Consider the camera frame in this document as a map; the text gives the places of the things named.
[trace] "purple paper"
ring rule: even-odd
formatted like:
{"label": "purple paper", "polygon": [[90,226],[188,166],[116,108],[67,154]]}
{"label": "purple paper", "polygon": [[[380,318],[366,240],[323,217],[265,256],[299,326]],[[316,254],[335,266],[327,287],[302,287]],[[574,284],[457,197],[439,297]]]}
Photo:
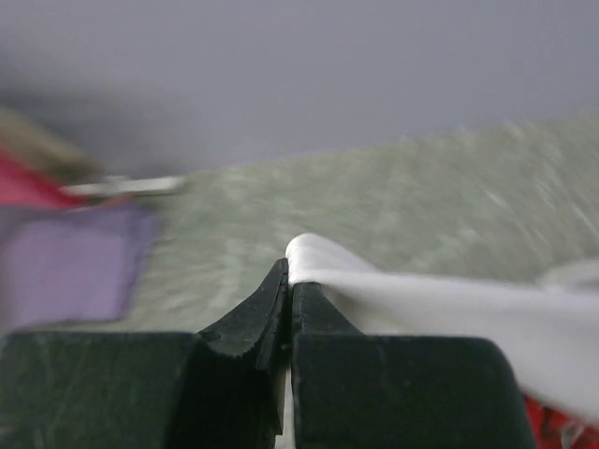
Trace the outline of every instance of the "purple paper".
{"label": "purple paper", "polygon": [[122,318],[159,230],[132,203],[0,208],[0,330]]}

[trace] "gray wall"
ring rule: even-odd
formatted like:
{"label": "gray wall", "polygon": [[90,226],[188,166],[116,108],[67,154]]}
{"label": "gray wall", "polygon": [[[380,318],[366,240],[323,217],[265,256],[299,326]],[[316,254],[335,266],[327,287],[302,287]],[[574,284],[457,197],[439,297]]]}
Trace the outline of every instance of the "gray wall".
{"label": "gray wall", "polygon": [[130,173],[599,100],[596,0],[2,0],[5,101]]}

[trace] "green surface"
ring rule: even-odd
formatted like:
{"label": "green surface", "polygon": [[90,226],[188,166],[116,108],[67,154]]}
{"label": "green surface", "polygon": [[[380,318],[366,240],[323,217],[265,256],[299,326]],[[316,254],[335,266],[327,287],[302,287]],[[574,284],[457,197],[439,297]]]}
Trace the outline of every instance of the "green surface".
{"label": "green surface", "polygon": [[380,268],[533,282],[599,255],[598,193],[591,115],[200,173],[151,201],[167,231],[131,315],[74,327],[199,330],[308,231]]}

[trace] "white cloth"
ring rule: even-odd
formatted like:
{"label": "white cloth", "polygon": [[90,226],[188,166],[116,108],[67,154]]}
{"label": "white cloth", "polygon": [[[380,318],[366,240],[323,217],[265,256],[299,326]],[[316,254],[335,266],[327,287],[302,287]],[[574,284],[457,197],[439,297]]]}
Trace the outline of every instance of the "white cloth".
{"label": "white cloth", "polygon": [[363,332],[492,340],[522,391],[599,423],[599,297],[592,290],[385,273],[313,234],[293,239],[286,257],[290,284],[322,284]]}

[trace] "red object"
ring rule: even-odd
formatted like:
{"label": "red object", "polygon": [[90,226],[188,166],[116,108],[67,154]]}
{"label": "red object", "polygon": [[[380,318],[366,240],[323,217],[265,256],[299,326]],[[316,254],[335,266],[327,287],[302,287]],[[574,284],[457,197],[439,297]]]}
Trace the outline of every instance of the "red object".
{"label": "red object", "polygon": [[526,398],[539,449],[599,449],[599,430]]}
{"label": "red object", "polygon": [[0,204],[59,210],[82,206],[85,200],[64,193],[60,185],[23,167],[0,148]]}

